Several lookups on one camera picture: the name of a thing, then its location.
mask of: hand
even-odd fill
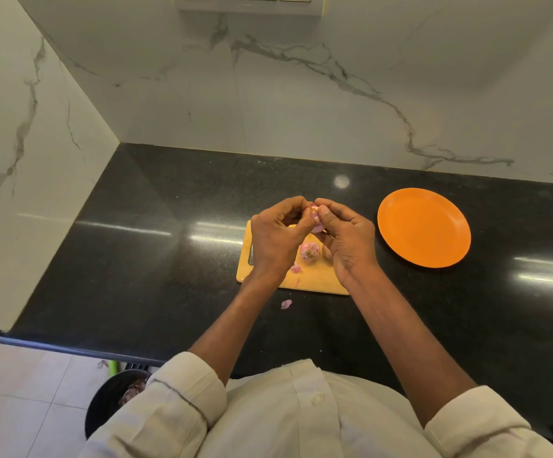
[[[345,288],[360,275],[379,269],[374,249],[374,225],[348,207],[329,199],[315,200],[318,216],[326,232],[315,236],[330,250],[336,277]]]
[[[298,247],[315,226],[311,202],[302,196],[288,198],[251,218],[252,276],[273,286],[281,284],[296,261]],[[297,223],[295,228],[289,225]]]

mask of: rolled-up sleeve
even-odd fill
[[[445,458],[552,458],[553,445],[487,386],[448,402],[425,426]]]
[[[215,371],[183,352],[88,439],[80,458],[193,458],[226,406]]]

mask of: wooden cutting board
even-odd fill
[[[313,234],[309,234],[306,239],[304,239],[304,242],[316,242],[319,246],[322,246],[321,241]],[[251,222],[247,222],[245,238],[242,242],[241,258],[239,259],[239,267],[236,272],[236,280],[239,283],[242,283],[242,280],[248,277],[253,269],[253,265],[249,264],[250,255]],[[319,258],[314,262],[303,260],[303,258],[300,257],[300,250],[298,250],[296,262],[302,267],[302,271],[300,273],[287,272],[287,276],[279,286],[280,288],[349,295],[349,292],[342,287],[338,278],[336,278],[334,267],[331,262],[328,262],[324,257],[323,250]]]

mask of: green object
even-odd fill
[[[118,374],[118,371],[120,371],[120,366],[118,365],[118,362],[114,362],[113,360],[109,361],[109,376],[114,376]]]

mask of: wall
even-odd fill
[[[118,138],[553,182],[553,0],[20,0]]]
[[[0,0],[0,329],[26,304],[118,139],[16,0]]]

